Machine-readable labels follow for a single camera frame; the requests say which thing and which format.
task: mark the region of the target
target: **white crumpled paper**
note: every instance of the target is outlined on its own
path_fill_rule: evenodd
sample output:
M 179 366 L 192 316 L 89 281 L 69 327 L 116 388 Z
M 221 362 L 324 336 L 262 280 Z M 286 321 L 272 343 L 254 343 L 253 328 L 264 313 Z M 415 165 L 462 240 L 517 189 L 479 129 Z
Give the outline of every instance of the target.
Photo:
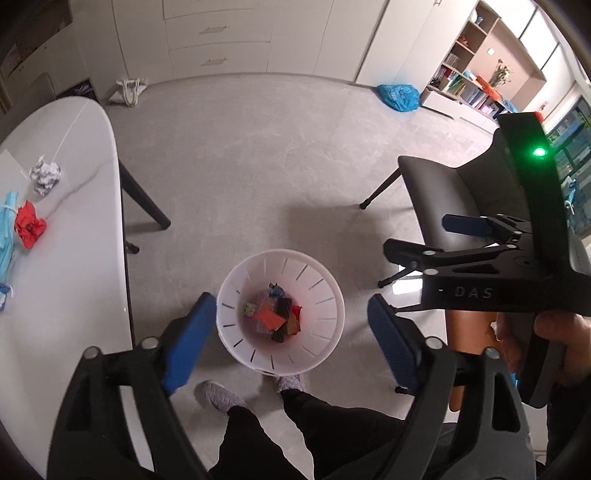
M 34 190 L 44 197 L 61 178 L 61 169 L 52 161 L 45 163 L 44 155 L 39 157 L 35 166 L 29 172 L 29 178 L 35 182 Z

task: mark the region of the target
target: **marble table top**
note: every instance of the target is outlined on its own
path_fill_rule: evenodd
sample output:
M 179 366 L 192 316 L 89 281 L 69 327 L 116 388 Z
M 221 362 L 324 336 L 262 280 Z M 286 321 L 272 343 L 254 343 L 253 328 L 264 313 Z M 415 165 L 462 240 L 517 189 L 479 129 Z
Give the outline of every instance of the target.
M 27 193 L 47 230 L 30 251 L 16 238 L 14 298 L 0 313 L 0 420 L 45 476 L 54 422 L 83 351 L 132 346 L 118 156 L 105 111 L 85 98 L 41 108 L 4 150 L 24 171 L 41 155 L 62 170 L 46 197 Z

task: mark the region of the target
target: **crumpled paper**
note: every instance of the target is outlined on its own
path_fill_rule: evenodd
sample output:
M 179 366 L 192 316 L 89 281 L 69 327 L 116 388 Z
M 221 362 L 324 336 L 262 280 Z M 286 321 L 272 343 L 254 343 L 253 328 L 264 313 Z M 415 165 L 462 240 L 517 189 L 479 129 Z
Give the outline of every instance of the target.
M 61 178 L 61 168 L 52 161 L 45 163 L 44 155 L 39 157 L 35 166 L 29 172 L 29 178 L 35 182 L 34 190 L 44 197 Z
M 37 218 L 34 205 L 27 200 L 25 205 L 18 209 L 17 218 L 14 220 L 14 229 L 26 249 L 33 248 L 45 228 L 47 223 L 44 219 Z

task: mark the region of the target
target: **drawer handle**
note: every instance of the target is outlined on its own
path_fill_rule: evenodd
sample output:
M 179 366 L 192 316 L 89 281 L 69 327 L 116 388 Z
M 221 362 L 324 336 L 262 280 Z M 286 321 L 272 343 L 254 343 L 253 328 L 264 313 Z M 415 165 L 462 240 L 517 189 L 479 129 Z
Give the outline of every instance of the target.
M 204 65 L 220 65 L 225 61 L 228 61 L 228 57 L 224 57 L 222 59 L 209 59 L 207 62 L 204 63 Z
M 220 27 L 207 27 L 201 33 L 220 33 L 227 28 L 230 28 L 230 25 L 224 25 L 224 26 L 220 26 Z

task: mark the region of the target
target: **shoe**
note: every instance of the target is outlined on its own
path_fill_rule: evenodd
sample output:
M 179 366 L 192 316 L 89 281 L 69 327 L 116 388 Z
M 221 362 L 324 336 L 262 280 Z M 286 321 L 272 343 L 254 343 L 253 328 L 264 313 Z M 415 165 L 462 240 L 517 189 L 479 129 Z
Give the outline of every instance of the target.
M 222 413 L 228 413 L 228 410 L 232 407 L 244 407 L 250 410 L 242 397 L 211 380 L 207 380 L 195 387 L 195 397 L 198 401 L 203 398 L 206 403 Z
M 281 393 L 284 390 L 306 391 L 304 377 L 301 374 L 290 375 L 289 377 L 275 377 L 273 378 L 273 382 L 275 383 L 277 393 Z

